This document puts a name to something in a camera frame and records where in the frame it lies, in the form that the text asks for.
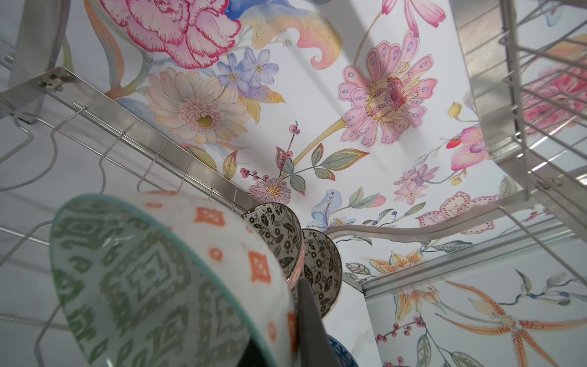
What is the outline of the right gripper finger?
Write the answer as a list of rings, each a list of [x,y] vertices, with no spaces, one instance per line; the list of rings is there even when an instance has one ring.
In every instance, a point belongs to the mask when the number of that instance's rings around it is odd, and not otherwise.
[[[310,282],[297,283],[297,341],[302,367],[339,367],[327,338]]]

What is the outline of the blue triangle pattern bowl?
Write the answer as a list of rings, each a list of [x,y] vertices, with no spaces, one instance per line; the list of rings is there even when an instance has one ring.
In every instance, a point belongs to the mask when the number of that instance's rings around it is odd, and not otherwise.
[[[356,362],[353,355],[344,347],[344,345],[341,344],[341,342],[329,334],[327,335],[327,338],[341,367],[359,367],[359,364]]]

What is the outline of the green leaf pattern bowl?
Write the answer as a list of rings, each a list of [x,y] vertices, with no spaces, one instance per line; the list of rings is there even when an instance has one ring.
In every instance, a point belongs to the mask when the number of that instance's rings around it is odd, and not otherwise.
[[[342,289],[342,259],[335,243],[316,229],[302,230],[304,266],[301,277],[310,283],[313,299],[324,319],[336,306]]]

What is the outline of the orange pattern bowl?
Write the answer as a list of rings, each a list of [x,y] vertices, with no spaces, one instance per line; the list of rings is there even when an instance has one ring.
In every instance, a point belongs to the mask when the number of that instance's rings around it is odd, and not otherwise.
[[[263,203],[243,213],[241,218],[266,242],[293,290],[305,260],[302,229],[293,210],[282,203]]]

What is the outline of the green geometric pattern bowl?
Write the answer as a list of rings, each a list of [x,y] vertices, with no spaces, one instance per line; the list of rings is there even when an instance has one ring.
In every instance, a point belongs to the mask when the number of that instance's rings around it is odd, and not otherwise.
[[[56,293],[91,366],[297,366],[297,315],[263,238],[177,191],[82,194],[50,231]]]

